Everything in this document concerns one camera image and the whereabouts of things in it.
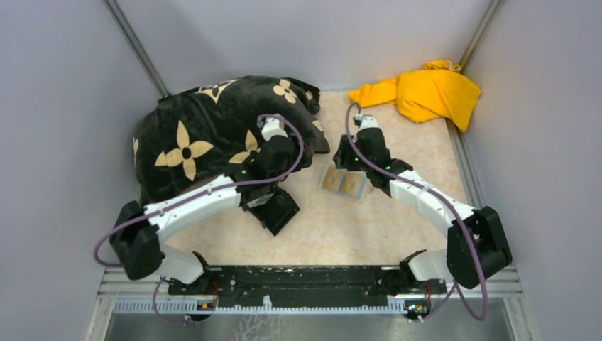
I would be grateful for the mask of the beige card holder wallet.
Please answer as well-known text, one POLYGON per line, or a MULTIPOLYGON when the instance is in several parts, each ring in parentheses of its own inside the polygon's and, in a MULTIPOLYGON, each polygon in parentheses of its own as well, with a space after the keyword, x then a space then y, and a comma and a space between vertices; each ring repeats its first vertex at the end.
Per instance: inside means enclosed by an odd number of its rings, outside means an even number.
POLYGON ((317 189, 354 202, 362 202, 371 189, 365 173, 326 165, 317 182, 317 189))

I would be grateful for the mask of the gold VIP credit card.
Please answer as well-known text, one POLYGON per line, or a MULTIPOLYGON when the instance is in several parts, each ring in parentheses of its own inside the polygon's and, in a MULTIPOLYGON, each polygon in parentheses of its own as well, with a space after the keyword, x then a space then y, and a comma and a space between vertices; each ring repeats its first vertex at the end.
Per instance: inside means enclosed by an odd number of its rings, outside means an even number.
POLYGON ((321 184, 322 189, 333 193, 339 192, 344 175, 344 170, 337 169, 334 166, 328 167, 321 184))

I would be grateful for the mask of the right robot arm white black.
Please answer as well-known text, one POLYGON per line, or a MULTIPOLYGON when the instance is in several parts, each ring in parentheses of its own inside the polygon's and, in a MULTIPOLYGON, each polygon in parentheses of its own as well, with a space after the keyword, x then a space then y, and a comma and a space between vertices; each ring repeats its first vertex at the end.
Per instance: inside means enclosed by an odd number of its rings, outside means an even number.
POLYGON ((373 187, 412 207, 446 237, 445 249, 416 251, 400 262, 400 285, 407 292, 439 279, 475 288, 512 262, 499 214, 449 197, 409 163, 391 157, 379 128, 342 134, 333 161, 339 169, 363 171, 373 187))

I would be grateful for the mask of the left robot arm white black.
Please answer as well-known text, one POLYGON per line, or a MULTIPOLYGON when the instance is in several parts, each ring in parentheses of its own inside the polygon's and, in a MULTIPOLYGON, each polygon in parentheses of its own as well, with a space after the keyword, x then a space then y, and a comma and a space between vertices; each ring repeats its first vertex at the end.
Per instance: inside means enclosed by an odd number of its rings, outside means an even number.
POLYGON ((124 205, 108 238, 119 266, 130 281, 159 275, 184 283, 196 294, 206 293, 213 275, 202 256, 169 247, 166 241, 197 222, 237 208, 277 235, 300 210, 279 183, 310 167, 313 155, 296 138, 276 136, 195 190, 143 207, 137 202, 124 205))

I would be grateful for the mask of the black card tray box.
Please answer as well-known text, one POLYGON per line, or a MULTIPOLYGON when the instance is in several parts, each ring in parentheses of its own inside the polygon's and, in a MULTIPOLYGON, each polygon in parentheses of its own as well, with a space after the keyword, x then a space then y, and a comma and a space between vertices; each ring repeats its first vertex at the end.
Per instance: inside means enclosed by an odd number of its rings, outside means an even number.
POLYGON ((274 237, 277 236, 288 222, 300 211, 292 196, 284 189, 276 186, 270 193, 273 197, 266 204, 247 210, 250 212, 274 237))

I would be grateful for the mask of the yellow cloth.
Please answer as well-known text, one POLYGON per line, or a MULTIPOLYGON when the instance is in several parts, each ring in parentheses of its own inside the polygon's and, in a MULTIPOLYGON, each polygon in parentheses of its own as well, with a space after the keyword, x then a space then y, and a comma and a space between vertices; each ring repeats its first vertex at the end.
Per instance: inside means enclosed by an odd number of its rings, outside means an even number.
POLYGON ((399 114, 414 123, 445 118, 465 132, 481 94, 481 88, 461 74, 459 64, 432 60, 419 70, 364 84, 349 91, 348 97, 362 108, 394 105, 399 114))

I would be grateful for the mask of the black floral plush pillow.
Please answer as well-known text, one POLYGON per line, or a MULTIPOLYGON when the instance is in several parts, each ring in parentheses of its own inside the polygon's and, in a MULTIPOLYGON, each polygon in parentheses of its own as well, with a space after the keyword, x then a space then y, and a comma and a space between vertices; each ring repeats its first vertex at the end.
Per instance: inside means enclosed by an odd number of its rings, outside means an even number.
POLYGON ((133 131, 142 205, 208 183, 258 153, 262 114, 279 114, 300 132, 309 155, 331 151, 316 115, 320 90, 291 77, 247 75, 158 100, 133 131))

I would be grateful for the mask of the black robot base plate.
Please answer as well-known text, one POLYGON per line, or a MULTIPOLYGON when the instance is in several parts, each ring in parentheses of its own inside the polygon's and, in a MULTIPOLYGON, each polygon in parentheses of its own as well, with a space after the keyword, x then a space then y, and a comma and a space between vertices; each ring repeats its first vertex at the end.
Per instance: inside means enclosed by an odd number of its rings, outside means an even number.
POLYGON ((170 279, 173 296, 208 296, 208 313, 376 313, 425 317, 443 280, 416 282, 399 266, 218 266, 195 282, 170 279))

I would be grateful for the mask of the aluminium front rail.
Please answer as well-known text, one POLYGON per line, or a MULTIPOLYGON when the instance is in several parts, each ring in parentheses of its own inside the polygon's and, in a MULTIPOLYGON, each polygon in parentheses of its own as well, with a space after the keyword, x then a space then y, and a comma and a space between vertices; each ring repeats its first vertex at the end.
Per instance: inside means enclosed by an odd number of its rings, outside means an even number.
POLYGON ((143 297, 157 290, 162 295, 223 296, 252 290, 352 289, 362 295, 424 293, 426 285, 410 284, 398 266, 223 266, 193 284, 175 279, 159 283, 156 275, 131 281, 122 270, 105 271, 98 294, 143 297))

